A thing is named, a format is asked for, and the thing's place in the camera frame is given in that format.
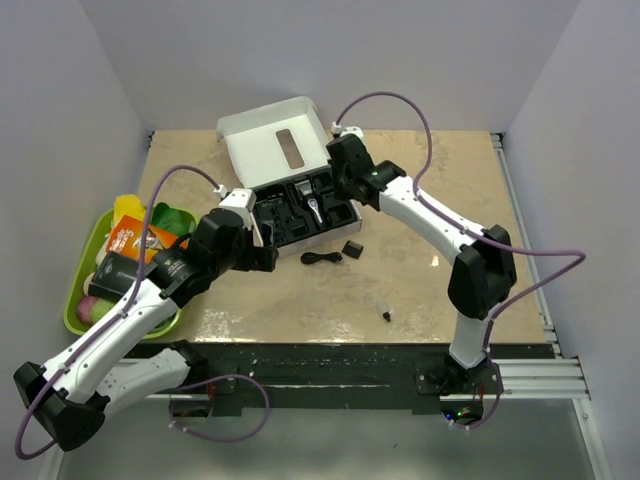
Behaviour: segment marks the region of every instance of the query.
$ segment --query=orange package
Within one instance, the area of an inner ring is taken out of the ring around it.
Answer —
[[[111,230],[107,252],[117,252],[137,260],[140,256],[141,232],[142,222],[140,220],[128,215],[123,216],[118,225]],[[144,254],[145,263],[149,263],[160,250],[169,248],[177,238],[173,233],[149,225]]]

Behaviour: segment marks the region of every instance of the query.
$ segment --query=white box lid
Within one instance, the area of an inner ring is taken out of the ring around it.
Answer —
[[[255,188],[327,165],[328,139],[308,97],[295,97],[218,120],[238,179]],[[289,130],[304,165],[291,168],[276,134]]]

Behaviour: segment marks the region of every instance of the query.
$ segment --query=black foam insert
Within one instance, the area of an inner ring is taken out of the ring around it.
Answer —
[[[296,188],[296,184],[308,180],[313,196],[318,201],[323,223],[318,224]],[[290,243],[343,227],[358,220],[353,205],[348,200],[338,200],[333,193],[331,167],[316,170],[307,175],[254,189],[256,204],[253,208],[258,228],[270,231],[273,245],[283,247]]]

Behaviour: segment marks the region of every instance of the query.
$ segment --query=wooden table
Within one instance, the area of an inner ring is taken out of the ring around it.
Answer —
[[[372,130],[365,138],[376,162],[392,160],[409,175],[424,162],[421,132]],[[433,164],[422,187],[470,220],[486,226],[499,223],[520,245],[489,134],[437,131],[433,139]],[[227,187],[241,186],[215,131],[157,131],[138,189],[143,201],[162,173],[176,164],[197,166]],[[218,203],[209,184],[191,172],[170,177],[159,200],[200,214]],[[370,207],[360,207],[360,212],[362,231],[350,237],[365,246],[359,260],[305,266],[293,255],[279,259],[274,273],[227,272],[192,300],[180,327],[159,341],[451,342],[455,310],[446,294],[450,265],[399,221]],[[345,240],[315,250],[340,250]],[[516,266],[514,291],[520,291],[531,280],[524,258],[516,258]],[[376,309],[380,301],[392,309],[390,323]],[[500,317],[492,341],[545,341],[533,297]]]

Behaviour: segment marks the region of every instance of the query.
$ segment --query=robotic arm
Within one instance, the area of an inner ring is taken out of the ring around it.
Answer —
[[[389,161],[374,165],[359,136],[352,134],[357,130],[347,129],[327,145],[336,196],[357,200],[397,218],[434,245],[453,265],[448,293],[458,310],[458,319],[449,349],[450,361],[429,379],[436,393],[451,393],[462,388],[484,366],[489,312],[507,298],[516,281],[513,256],[474,241],[420,205],[413,193],[412,179]],[[420,190],[418,194],[459,219],[468,230],[510,244],[502,227],[487,230],[455,214],[425,192]],[[207,359],[184,341],[126,369],[116,371],[114,367],[147,332],[206,291],[227,270],[270,272],[275,268],[275,248],[253,245],[250,216],[254,204],[255,194],[251,190],[235,189],[200,220],[186,248],[180,247],[182,240],[179,240],[153,257],[133,306],[124,311],[133,294],[132,287],[92,327],[90,332],[105,328],[98,338],[92,339],[91,333],[84,335],[42,366],[27,362],[16,371],[14,380],[26,407],[55,379],[35,408],[34,416],[62,450],[73,450],[85,443],[108,416],[122,408],[206,375]],[[120,318],[107,326],[115,315]],[[81,355],[68,362],[86,343],[90,345]]]

